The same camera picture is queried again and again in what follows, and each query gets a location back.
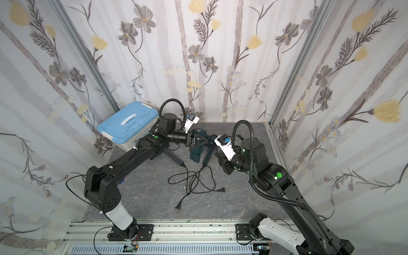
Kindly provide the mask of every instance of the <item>metal mounting plate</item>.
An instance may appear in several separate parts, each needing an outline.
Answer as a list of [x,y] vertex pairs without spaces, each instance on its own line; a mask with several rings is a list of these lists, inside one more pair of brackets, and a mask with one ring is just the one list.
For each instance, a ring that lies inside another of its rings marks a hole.
[[[152,238],[154,225],[153,224],[138,224],[137,226],[139,227],[139,231],[140,231],[140,234],[137,240],[138,241],[150,241]],[[123,238],[110,237],[109,234],[108,234],[108,238],[109,238],[109,241],[123,241]]]
[[[249,224],[235,224],[235,233],[237,234],[237,241],[250,241],[253,239],[249,231]],[[268,241],[268,238],[262,238],[262,241]]]

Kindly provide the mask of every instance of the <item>red wire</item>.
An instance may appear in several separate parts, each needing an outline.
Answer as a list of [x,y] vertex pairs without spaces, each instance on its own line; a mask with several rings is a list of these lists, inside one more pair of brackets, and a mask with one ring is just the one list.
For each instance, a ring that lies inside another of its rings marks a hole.
[[139,235],[140,235],[140,231],[139,231],[139,233],[137,234],[137,237],[132,241],[132,243],[131,243],[130,245],[133,246],[133,242],[134,242],[134,241],[137,241],[137,240],[139,239]]

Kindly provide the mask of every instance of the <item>black cable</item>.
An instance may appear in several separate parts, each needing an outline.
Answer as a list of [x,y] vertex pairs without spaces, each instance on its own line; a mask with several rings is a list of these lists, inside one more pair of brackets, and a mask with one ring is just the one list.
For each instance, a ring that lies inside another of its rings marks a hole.
[[240,245],[243,245],[243,246],[245,246],[245,245],[248,245],[248,244],[250,244],[253,240],[255,240],[255,238],[253,238],[252,240],[250,240],[249,242],[247,242],[246,244],[241,244],[240,242],[238,242],[238,240],[237,240],[237,243],[239,243]]
[[333,245],[333,247],[334,247],[334,249],[337,250],[338,253],[340,253],[340,255],[343,255],[343,254],[336,248],[336,246]]
[[244,140],[244,137],[242,135],[236,135],[239,139],[241,139],[241,141]]
[[158,124],[159,121],[160,121],[160,117],[162,116],[162,110],[163,110],[164,106],[165,106],[167,103],[169,103],[169,102],[176,102],[176,103],[178,103],[178,104],[180,105],[180,107],[181,107],[181,110],[183,111],[183,122],[182,122],[182,124],[181,124],[181,127],[180,127],[178,130],[175,130],[174,132],[178,132],[178,131],[180,131],[180,130],[182,130],[182,129],[184,128],[184,125],[186,124],[186,121],[187,121],[187,113],[186,113],[186,110],[184,109],[183,104],[182,104],[179,100],[177,100],[177,99],[175,99],[175,98],[170,98],[170,99],[167,99],[166,101],[164,101],[164,103],[162,104],[162,106],[160,106],[159,115],[158,115],[159,118],[156,120],[156,122],[154,123],[154,125],[153,125],[152,128],[150,129],[150,132],[153,132],[153,130],[156,129],[156,126],[157,126],[157,124]]
[[249,151],[250,151],[250,153],[249,153],[249,156],[250,156],[250,162],[249,162],[249,184],[251,185],[252,189],[255,190],[255,192],[258,193],[258,195],[260,195],[260,196],[262,196],[263,198],[266,198],[266,199],[268,199],[268,200],[275,201],[275,202],[279,202],[279,203],[291,204],[291,205],[294,205],[294,206],[298,206],[298,207],[300,207],[300,208],[302,208],[302,209],[309,210],[309,207],[308,207],[307,205],[303,204],[303,203],[299,203],[299,202],[297,202],[297,201],[288,200],[288,199],[284,199],[284,198],[276,198],[276,197],[268,196],[268,195],[264,194],[262,191],[260,191],[260,190],[255,186],[255,184],[254,184],[254,176],[253,176],[253,171],[254,171],[254,130],[253,130],[253,127],[252,127],[251,123],[249,123],[249,121],[247,121],[247,120],[239,120],[239,121],[235,124],[235,126],[234,126],[234,128],[233,128],[233,131],[232,131],[231,146],[232,146],[232,149],[234,150],[234,152],[235,152],[235,153],[238,153],[237,147],[235,146],[235,133],[237,132],[238,126],[239,126],[240,124],[245,124],[245,125],[247,125],[248,128],[249,128],[249,133],[250,133],[250,140],[251,140],[251,142],[250,142],[250,149],[249,149]]
[[87,204],[89,204],[89,205],[95,207],[96,209],[98,209],[98,211],[102,211],[102,210],[101,210],[100,208],[98,208],[96,205],[91,204],[91,203],[89,203],[89,202],[83,200],[81,197],[79,197],[77,194],[75,194],[75,192],[73,192],[73,191],[68,187],[68,181],[71,180],[71,179],[73,179],[73,178],[80,177],[80,176],[94,175],[94,174],[97,174],[97,173],[104,173],[104,172],[106,172],[106,171],[108,171],[108,170],[110,170],[110,168],[106,169],[106,170],[103,171],[103,172],[96,172],[96,173],[87,173],[87,174],[76,175],[76,176],[74,176],[74,177],[69,178],[69,179],[65,182],[65,186],[66,186],[66,187],[69,189],[69,191],[72,192],[72,194],[74,194],[77,198],[79,198],[79,199],[81,199],[83,202],[85,202],[85,203],[87,203]]
[[180,148],[180,144],[178,144],[178,147],[175,148],[175,149],[167,149],[167,150],[168,150],[168,151],[176,151],[176,150],[178,150],[178,148]]
[[95,237],[96,237],[96,234],[98,234],[98,232],[101,231],[101,230],[104,229],[104,228],[101,228],[100,230],[98,230],[98,231],[95,233],[94,237],[93,237],[93,247],[95,248],[96,253],[99,254],[99,255],[102,255],[102,254],[100,254],[100,253],[98,252],[98,250],[96,249],[96,246],[95,246]]
[[[211,191],[225,192],[225,188],[224,188],[224,187],[223,187],[223,188],[220,188],[220,189],[218,189],[218,190],[215,190],[215,187],[216,187],[215,179],[214,179],[214,176],[213,176],[213,170],[212,170],[212,168],[211,168],[210,166],[203,166],[203,167],[202,167],[200,170],[198,170],[197,172],[195,172],[195,171],[189,171],[186,166],[183,166],[183,167],[186,169],[186,172],[185,172],[185,173],[177,173],[177,174],[174,174],[174,175],[170,176],[170,177],[168,178],[168,180],[167,180],[167,182],[168,182],[169,184],[178,184],[178,183],[182,183],[183,181],[186,181],[186,194],[185,194],[185,196],[183,196],[183,198],[182,198],[182,199],[180,200],[180,202],[177,204],[177,206],[175,207],[176,209],[178,209],[178,210],[181,209],[181,203],[183,202],[183,199],[186,198],[186,197],[187,197],[188,195],[190,195],[191,193],[193,193],[193,194],[203,194],[203,193],[209,193],[209,192],[211,192]],[[214,187],[213,187],[213,188],[207,187],[207,186],[200,180],[200,173],[201,173],[201,171],[204,170],[204,168],[206,168],[206,167],[208,167],[208,168],[210,169],[211,179],[212,179],[213,182],[214,182]],[[171,178],[173,178],[173,177],[175,177],[175,176],[178,176],[178,175],[183,175],[183,174],[187,174],[187,177],[186,177],[185,179],[182,179],[182,180],[177,181],[177,182],[170,182],[170,179],[171,179]],[[206,188],[207,191],[195,192],[194,189],[197,187],[198,183],[201,183],[201,185],[202,185],[204,188]]]
[[277,220],[281,220],[281,221],[285,222],[285,223],[289,226],[290,230],[293,231],[292,227],[291,227],[286,221],[284,221],[284,220],[282,220],[282,219],[276,219],[276,220],[274,220],[273,222],[275,222],[275,221],[277,221]]

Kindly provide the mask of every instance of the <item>yellow flower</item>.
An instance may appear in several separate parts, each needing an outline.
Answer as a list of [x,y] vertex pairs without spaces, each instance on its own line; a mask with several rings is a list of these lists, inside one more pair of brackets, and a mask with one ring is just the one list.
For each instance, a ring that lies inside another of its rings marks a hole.
[[259,38],[257,35],[253,35],[248,42],[248,49],[256,49],[262,44],[261,38]]
[[30,24],[30,15],[19,3],[12,1],[10,8],[10,20],[19,26]]
[[49,124],[54,124],[54,118],[53,117],[47,117],[47,122]]
[[389,100],[373,109],[373,115],[383,122],[399,122],[401,105],[398,100]]
[[52,111],[52,112],[51,112],[51,116],[52,116],[53,118],[58,118],[58,116],[59,116],[58,111]]
[[85,111],[89,110],[89,105],[88,104],[81,104],[78,107],[77,113],[78,114],[84,114]]
[[55,38],[55,36],[56,36],[55,28],[53,26],[49,26],[49,25],[45,25],[44,27],[45,27],[45,30],[47,30],[48,34],[52,38]]
[[299,101],[299,109],[302,112],[302,114],[306,113],[306,103],[303,100]]
[[108,42],[97,35],[92,36],[92,45],[99,51],[106,49]]
[[354,57],[354,61],[360,61],[363,60],[364,58],[366,58],[368,56],[367,53],[367,49],[365,46],[363,46],[356,54],[356,56]]
[[205,0],[192,0],[188,8],[194,13],[202,13],[205,8]]
[[211,28],[212,28],[213,30],[217,30],[217,29],[220,27],[220,25],[221,25],[221,22],[220,22],[220,21],[218,21],[218,20],[216,20],[216,19],[213,19],[213,21],[212,21],[212,23],[211,23]]
[[369,10],[368,12],[363,12],[362,14],[358,15],[353,19],[353,23],[351,25],[351,28],[356,32],[360,33],[366,27],[368,24],[371,22],[374,16],[374,9]]
[[195,81],[195,80],[189,82],[188,85],[189,85],[190,87],[196,87],[197,89],[201,88],[201,83],[199,83],[199,82],[197,82],[197,81]]

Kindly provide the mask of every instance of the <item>storage box lid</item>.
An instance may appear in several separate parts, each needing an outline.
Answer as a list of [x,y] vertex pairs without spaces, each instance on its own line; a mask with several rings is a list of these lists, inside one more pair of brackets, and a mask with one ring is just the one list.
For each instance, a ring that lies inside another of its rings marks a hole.
[[154,108],[135,101],[98,125],[97,130],[115,143],[124,144],[157,115]]

